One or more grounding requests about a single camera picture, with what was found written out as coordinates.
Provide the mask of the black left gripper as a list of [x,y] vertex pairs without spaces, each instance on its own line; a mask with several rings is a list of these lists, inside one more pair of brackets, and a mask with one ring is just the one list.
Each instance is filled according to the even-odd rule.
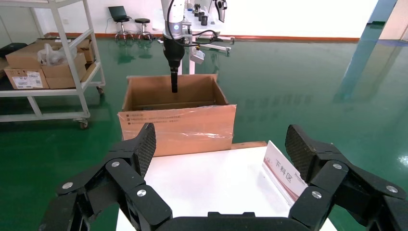
[[164,38],[164,55],[170,67],[171,90],[173,93],[178,92],[178,69],[185,54],[184,41],[185,38],[176,40]]

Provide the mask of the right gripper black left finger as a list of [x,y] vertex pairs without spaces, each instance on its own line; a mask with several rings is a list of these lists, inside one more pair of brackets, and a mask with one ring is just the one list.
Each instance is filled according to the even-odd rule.
[[88,231],[104,209],[117,204],[134,229],[157,230],[173,214],[144,179],[155,149],[154,124],[146,123],[135,138],[115,144],[100,163],[60,184],[38,229]]

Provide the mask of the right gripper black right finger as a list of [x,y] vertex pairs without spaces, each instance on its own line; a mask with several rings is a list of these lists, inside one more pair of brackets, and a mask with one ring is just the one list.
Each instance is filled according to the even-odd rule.
[[312,139],[299,125],[288,126],[285,148],[307,184],[289,218],[317,231],[339,206],[368,231],[407,230],[408,201],[401,187],[355,166],[333,144]]

